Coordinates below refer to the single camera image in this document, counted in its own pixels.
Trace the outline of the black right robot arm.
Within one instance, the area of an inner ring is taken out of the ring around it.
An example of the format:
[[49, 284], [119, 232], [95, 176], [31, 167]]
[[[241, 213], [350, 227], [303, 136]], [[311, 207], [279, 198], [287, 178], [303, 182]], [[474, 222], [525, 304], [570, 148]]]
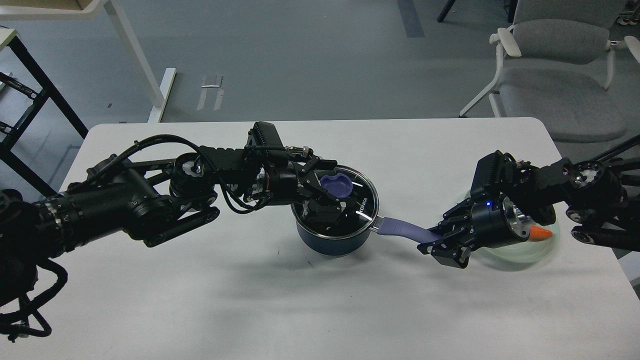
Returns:
[[567, 204], [566, 216], [579, 242], [612, 249], [639, 250], [639, 158], [619, 155], [639, 145], [639, 137], [620, 143], [587, 161], [568, 158], [537, 167], [499, 150], [480, 158], [470, 195], [444, 212], [419, 244], [423, 255], [439, 264], [464, 269], [470, 253], [504, 248], [530, 239], [531, 224], [548, 226], [557, 217], [554, 205]]

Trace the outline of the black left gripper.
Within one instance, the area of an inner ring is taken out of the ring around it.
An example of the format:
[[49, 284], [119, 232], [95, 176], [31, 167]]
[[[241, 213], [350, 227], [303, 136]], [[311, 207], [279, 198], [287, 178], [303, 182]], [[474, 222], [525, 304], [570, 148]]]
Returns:
[[[322, 185], [316, 173], [334, 171], [336, 160], [321, 159], [317, 155], [274, 156], [260, 161], [264, 171], [261, 207], [302, 204], [301, 221], [307, 226], [333, 226], [346, 221], [346, 205], [351, 196], [336, 197]], [[337, 198], [338, 202], [328, 198]]]

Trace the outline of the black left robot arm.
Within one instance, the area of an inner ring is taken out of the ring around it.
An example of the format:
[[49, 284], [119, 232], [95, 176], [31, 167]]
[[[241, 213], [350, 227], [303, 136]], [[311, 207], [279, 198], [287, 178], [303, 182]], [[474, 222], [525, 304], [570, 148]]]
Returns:
[[351, 201], [322, 187], [316, 171], [337, 166], [257, 130], [238, 149], [161, 134], [111, 155], [89, 168], [86, 180], [40, 202], [2, 190], [1, 304], [17, 301], [18, 310], [1, 315], [1, 333], [11, 342], [51, 334], [39, 309], [68, 280], [56, 257], [118, 231], [153, 248], [217, 219], [218, 195], [236, 214], [301, 205], [313, 223], [333, 226]]

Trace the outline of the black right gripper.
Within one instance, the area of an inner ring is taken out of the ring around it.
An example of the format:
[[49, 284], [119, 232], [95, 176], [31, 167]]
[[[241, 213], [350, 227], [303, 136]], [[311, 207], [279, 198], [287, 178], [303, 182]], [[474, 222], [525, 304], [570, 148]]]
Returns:
[[472, 228], [470, 246], [478, 248], [503, 248], [530, 239], [531, 218], [525, 215], [507, 196], [484, 199], [473, 204], [464, 199], [442, 215], [434, 227], [432, 239], [418, 244], [423, 255], [431, 255], [439, 264], [466, 269], [470, 250], [457, 243], [447, 243], [442, 236], [468, 233]]

